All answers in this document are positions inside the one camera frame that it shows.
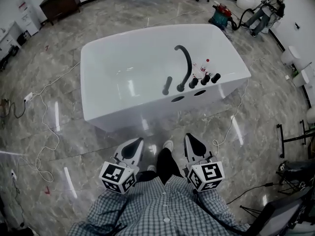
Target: black pants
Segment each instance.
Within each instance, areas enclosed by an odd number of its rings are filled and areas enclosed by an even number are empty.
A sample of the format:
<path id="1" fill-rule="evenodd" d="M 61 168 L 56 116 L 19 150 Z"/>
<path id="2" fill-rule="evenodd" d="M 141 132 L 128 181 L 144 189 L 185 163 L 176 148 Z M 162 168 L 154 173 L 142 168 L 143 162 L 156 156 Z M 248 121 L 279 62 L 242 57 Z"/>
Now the black pants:
<path id="1" fill-rule="evenodd" d="M 164 148 L 157 156 L 157 172 L 144 171 L 139 173 L 138 182 L 147 182 L 159 177 L 162 183 L 165 184 L 172 175 L 182 177 L 171 151 Z"/>

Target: checkered shirt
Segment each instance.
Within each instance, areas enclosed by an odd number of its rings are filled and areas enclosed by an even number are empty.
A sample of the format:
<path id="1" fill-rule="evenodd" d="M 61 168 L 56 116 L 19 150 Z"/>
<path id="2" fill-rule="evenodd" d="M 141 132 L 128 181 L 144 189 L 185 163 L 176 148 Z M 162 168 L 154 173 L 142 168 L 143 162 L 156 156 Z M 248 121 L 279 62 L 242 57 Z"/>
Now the checkered shirt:
<path id="1" fill-rule="evenodd" d="M 196 203 L 192 184 L 172 176 L 162 184 L 159 177 L 138 182 L 125 195 L 105 191 L 92 205 L 86 222 L 75 223 L 68 236 L 111 235 L 212 235 L 229 236 L 226 230 Z M 223 198 L 216 190 L 199 193 L 201 202 L 219 220 L 246 231 L 247 224 L 237 224 Z"/>

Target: marble floor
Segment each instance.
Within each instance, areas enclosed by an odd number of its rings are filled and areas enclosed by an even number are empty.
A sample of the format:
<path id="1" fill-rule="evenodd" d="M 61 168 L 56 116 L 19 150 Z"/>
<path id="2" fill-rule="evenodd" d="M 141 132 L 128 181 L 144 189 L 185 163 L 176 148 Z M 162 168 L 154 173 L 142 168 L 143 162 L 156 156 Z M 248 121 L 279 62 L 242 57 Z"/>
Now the marble floor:
<path id="1" fill-rule="evenodd" d="M 226 4 L 236 15 L 242 10 L 234 1 L 217 0 Z M 45 25 L 42 30 L 23 46 L 0 74 L 0 96 L 23 109 L 23 99 L 30 92 L 43 87 L 67 72 L 80 61 L 82 47 L 93 40 L 115 33 L 153 25 L 184 12 L 207 10 L 185 14 L 166 24 L 206 24 L 213 14 L 213 0 L 96 0 L 82 6 L 75 13 L 54 26 Z M 264 58 L 251 67 L 247 93 L 226 141 L 220 146 L 218 159 L 222 161 L 226 180 L 219 192 L 231 201 L 250 187 L 278 181 L 275 174 L 281 145 L 277 123 L 282 123 L 284 135 L 292 137 L 301 132 L 299 121 L 305 119 L 308 109 L 305 96 L 295 88 L 284 74 L 290 70 L 280 62 L 281 50 L 270 34 L 250 36 L 243 28 L 226 30 L 232 44 L 249 67 L 253 60 Z M 146 150 L 141 169 L 155 161 L 155 153 L 164 141 L 174 141 L 174 158 L 184 168 L 183 138 L 187 132 L 199 135 L 212 144 L 221 142 L 231 124 L 231 116 L 241 100 L 246 84 L 235 90 L 221 102 L 187 112 L 174 113 L 163 119 L 137 126 L 104 132 L 83 119 L 80 66 L 48 87 L 42 94 L 48 106 L 44 121 L 56 132 L 60 144 L 56 150 L 44 149 L 40 155 L 41 170 L 50 171 L 52 183 L 45 182 L 33 170 L 34 161 L 43 146 L 54 148 L 57 138 L 41 123 L 45 111 L 40 97 L 27 103 L 26 112 L 20 119 L 13 115 L 4 120 L 0 130 L 0 149 L 25 153 L 31 165 L 18 157 L 0 155 L 0 195 L 12 227 L 22 222 L 21 209 L 14 200 L 10 170 L 18 171 L 16 183 L 20 190 L 18 200 L 27 225 L 40 235 L 63 236 L 72 223 L 83 220 L 104 187 L 98 179 L 103 161 L 109 160 L 115 148 L 122 142 L 145 138 Z M 290 161 L 307 158 L 307 149 L 301 142 L 285 146 L 285 159 Z M 77 198 L 69 191 L 64 167 L 68 168 Z M 278 187 L 253 190 L 230 205 L 238 220 L 252 222 L 252 218 L 239 209 L 239 205 L 252 208 L 263 206 L 263 197 L 272 200 L 281 197 Z"/>

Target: black faucet spout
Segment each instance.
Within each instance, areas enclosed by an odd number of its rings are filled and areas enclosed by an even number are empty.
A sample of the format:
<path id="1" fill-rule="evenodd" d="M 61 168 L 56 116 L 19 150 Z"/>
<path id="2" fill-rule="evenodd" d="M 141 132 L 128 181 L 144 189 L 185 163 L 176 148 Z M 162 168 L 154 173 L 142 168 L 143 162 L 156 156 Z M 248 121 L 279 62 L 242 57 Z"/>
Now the black faucet spout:
<path id="1" fill-rule="evenodd" d="M 185 54 L 186 60 L 187 60 L 187 73 L 186 76 L 184 77 L 183 81 L 177 86 L 177 91 L 178 92 L 182 92 L 185 89 L 185 84 L 187 82 L 187 80 L 189 79 L 189 77 L 191 76 L 191 72 L 192 72 L 192 63 L 191 63 L 191 58 L 189 55 L 189 52 L 187 51 L 187 49 L 182 46 L 182 45 L 177 45 L 175 46 L 175 51 L 177 51 L 178 49 L 181 49 L 183 51 L 183 53 Z"/>

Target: white bottle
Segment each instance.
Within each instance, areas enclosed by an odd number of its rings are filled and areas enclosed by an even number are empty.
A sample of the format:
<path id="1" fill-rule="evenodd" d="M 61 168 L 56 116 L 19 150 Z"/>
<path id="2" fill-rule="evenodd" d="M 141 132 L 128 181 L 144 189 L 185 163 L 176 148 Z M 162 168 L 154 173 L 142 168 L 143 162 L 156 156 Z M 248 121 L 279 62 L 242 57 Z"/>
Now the white bottle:
<path id="1" fill-rule="evenodd" d="M 206 72 L 206 69 L 209 65 L 209 61 L 210 61 L 209 59 L 206 59 L 206 61 L 203 62 L 202 66 L 200 67 L 201 72 L 203 72 L 203 73 Z"/>

